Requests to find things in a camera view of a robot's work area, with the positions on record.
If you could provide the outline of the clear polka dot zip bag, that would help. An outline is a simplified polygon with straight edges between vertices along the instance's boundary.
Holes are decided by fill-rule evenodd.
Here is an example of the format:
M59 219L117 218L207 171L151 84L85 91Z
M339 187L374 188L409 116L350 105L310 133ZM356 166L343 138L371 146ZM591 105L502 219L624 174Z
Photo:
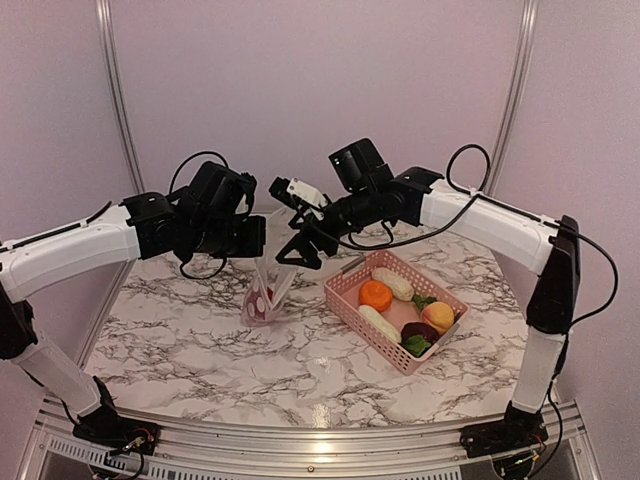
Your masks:
M246 291L241 320L251 327L276 321L296 277L297 268L278 263L274 257L255 260L255 269Z

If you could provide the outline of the orange knitted orange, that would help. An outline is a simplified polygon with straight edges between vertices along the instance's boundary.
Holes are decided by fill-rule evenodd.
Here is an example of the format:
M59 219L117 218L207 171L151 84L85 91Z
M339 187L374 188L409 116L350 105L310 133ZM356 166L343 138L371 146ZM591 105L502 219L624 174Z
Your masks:
M369 280L359 290L359 304L374 308L378 312L388 310L394 300L392 290L382 282Z

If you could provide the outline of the white knitted radish with leaves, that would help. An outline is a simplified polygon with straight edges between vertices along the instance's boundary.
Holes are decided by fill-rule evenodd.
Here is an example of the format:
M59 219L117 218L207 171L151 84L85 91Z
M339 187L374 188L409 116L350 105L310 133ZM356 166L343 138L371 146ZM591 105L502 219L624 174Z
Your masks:
M397 300L413 302L419 309L423 309L426 305L437 301L436 297L418 294L409 280L388 268L378 267L374 269L372 271L372 279L389 287Z

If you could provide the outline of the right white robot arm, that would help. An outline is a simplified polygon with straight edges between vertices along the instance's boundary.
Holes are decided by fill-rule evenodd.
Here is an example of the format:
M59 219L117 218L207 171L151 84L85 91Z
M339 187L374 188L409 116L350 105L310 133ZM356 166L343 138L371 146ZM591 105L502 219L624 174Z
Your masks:
M411 167L394 175L373 142L364 138L330 156L347 196L336 201L297 179L276 178L270 195L293 209L295 235L278 253L281 264L319 269L343 237L378 222L451 232L506 256L537 275L526 310L528 337L510 405L495 438L515 448L534 431L571 329L580 283L578 224L555 221L501 203L481 190L463 188L448 175Z

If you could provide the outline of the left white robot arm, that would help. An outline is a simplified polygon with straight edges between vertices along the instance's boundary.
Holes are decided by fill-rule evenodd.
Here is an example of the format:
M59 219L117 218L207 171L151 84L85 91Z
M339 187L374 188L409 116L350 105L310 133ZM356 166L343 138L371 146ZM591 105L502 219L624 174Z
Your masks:
M59 399L106 445L125 438L106 387L82 371L33 326L29 297L100 267L171 252L182 265L206 254L227 262L259 258L266 220L252 212L256 179L225 165L203 163L191 182L169 194L143 193L107 204L86 219L1 248L1 357Z

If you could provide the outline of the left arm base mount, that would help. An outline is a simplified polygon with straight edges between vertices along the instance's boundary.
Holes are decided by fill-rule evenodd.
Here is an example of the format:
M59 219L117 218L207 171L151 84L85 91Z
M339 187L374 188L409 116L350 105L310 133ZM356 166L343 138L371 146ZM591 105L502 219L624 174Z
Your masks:
M73 435L110 447L114 455L138 450L143 455L155 451L160 427L153 422L121 416L106 385L93 377L100 394L99 407L73 420Z

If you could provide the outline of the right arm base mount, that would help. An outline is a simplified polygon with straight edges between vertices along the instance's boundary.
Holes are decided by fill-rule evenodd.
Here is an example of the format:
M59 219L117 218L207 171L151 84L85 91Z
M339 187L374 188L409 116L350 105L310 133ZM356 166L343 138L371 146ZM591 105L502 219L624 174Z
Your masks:
M468 458L505 453L545 443L548 438L541 409L550 390L533 412L517 406L514 399L507 404L504 416L496 421L468 425L460 430L460 445Z

